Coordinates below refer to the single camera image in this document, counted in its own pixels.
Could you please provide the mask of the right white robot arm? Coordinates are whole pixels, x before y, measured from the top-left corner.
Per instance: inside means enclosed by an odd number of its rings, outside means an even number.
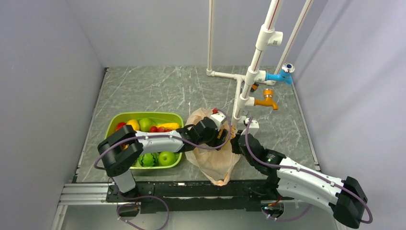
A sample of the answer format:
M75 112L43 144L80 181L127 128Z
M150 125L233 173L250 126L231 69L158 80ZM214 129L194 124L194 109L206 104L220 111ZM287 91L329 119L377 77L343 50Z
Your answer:
M357 179L328 176L305 167L284 154L264 148L251 134L231 140L232 152L241 154L267 176L264 194L298 199L332 214L339 223L353 229L373 221L368 198Z

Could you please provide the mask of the translucent orange plastic bag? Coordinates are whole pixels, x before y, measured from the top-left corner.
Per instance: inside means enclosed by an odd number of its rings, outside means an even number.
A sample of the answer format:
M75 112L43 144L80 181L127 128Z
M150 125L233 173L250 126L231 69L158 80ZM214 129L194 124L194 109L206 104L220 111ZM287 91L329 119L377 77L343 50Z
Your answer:
M205 116L209 116L212 113L209 109L199 108L191 113L186 124L196 125L198 121L201 121ZM195 148L192 151L185 152L185 156L191 164L199 168L200 172L213 185L224 186L229 183L231 173L241 155L232 153L229 141L220 150Z

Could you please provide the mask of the fake red cherry bunch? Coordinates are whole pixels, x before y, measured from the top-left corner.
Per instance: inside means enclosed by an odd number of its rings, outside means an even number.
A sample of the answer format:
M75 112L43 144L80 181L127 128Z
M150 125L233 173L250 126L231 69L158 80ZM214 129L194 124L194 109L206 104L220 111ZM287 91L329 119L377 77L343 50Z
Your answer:
M149 130L151 133L161 133L161 132L170 132L172 129L166 128L164 126L152 126Z

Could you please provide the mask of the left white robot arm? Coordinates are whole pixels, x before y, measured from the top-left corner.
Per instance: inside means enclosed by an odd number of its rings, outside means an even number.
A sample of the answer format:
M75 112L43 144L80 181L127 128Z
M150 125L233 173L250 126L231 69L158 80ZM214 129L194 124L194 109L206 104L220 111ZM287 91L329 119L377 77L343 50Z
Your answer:
M158 133L135 131L125 125L98 144L99 157L94 167L104 170L113 179L123 200L132 201L138 188L130 167L140 156L162 151L187 152L195 148L218 150L231 139L231 132L223 128L225 122L225 118L213 115L195 125Z

